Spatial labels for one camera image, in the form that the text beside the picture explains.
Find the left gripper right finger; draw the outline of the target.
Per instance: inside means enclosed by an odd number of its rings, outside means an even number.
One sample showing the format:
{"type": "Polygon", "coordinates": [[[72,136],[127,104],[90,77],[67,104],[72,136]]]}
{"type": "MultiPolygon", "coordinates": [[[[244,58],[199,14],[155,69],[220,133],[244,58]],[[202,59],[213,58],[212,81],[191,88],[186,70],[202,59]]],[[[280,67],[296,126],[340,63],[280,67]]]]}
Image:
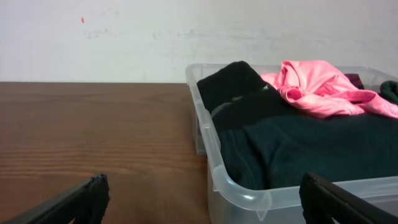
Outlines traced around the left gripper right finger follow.
{"type": "Polygon", "coordinates": [[[303,176],[299,194],[307,224],[397,224],[395,215],[314,173],[303,176]]]}

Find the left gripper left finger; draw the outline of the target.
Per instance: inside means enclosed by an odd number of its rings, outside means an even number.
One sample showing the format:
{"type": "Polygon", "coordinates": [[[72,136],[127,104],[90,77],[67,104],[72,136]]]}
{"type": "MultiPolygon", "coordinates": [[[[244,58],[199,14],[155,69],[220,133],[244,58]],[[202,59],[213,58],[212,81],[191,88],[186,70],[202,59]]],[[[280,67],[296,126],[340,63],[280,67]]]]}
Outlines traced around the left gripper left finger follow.
{"type": "Polygon", "coordinates": [[[3,224],[101,224],[109,200],[107,175],[98,174],[3,224]]]}

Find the dark navy garment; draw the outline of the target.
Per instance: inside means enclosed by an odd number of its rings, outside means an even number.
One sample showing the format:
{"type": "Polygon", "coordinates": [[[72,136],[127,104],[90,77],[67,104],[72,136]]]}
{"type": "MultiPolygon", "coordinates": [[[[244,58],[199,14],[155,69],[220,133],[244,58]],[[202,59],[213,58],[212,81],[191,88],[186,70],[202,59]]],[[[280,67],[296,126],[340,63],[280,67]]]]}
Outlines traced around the dark navy garment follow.
{"type": "Polygon", "coordinates": [[[307,172],[332,182],[397,175],[397,120],[383,116],[279,116],[219,138],[228,175],[251,190],[297,186],[307,172]]]}

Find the coral pink shirt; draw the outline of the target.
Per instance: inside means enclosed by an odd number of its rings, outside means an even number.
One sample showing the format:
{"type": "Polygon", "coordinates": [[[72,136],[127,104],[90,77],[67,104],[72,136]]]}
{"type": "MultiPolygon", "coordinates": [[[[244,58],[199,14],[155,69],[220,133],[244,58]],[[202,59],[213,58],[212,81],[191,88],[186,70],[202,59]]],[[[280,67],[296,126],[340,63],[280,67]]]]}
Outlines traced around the coral pink shirt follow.
{"type": "Polygon", "coordinates": [[[363,113],[397,118],[397,105],[375,91],[355,87],[324,60],[286,60],[281,63],[280,72],[263,73],[260,77],[290,105],[316,118],[363,113]]]}

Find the black garment with band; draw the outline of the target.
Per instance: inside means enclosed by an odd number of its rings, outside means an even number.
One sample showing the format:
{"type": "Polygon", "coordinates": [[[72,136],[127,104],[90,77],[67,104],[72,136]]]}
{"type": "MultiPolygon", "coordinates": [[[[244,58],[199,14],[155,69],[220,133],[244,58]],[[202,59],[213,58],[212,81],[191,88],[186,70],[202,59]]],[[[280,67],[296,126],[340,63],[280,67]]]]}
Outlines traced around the black garment with band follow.
{"type": "Polygon", "coordinates": [[[197,87],[219,133],[268,117],[300,113],[243,61],[200,80],[197,87]]]}

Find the dark green garment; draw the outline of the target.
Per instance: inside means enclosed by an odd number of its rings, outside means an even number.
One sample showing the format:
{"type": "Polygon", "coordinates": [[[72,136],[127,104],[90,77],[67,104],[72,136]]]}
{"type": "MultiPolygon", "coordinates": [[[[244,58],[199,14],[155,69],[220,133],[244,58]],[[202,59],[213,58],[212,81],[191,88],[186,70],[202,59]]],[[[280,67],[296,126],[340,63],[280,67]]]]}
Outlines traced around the dark green garment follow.
{"type": "Polygon", "coordinates": [[[393,103],[398,104],[398,83],[395,81],[385,81],[380,85],[380,94],[382,98],[393,103]]]}

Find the red plaid flannel shirt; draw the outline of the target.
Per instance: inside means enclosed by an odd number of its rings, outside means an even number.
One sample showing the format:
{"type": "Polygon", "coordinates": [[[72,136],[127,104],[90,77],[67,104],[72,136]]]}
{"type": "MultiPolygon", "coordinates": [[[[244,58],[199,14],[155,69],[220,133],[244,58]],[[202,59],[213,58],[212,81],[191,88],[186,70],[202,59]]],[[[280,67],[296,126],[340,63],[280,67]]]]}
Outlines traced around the red plaid flannel shirt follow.
{"type": "Polygon", "coordinates": [[[347,77],[351,84],[353,84],[356,88],[360,90],[364,89],[364,85],[360,79],[360,76],[357,73],[346,73],[345,77],[347,77]]]}

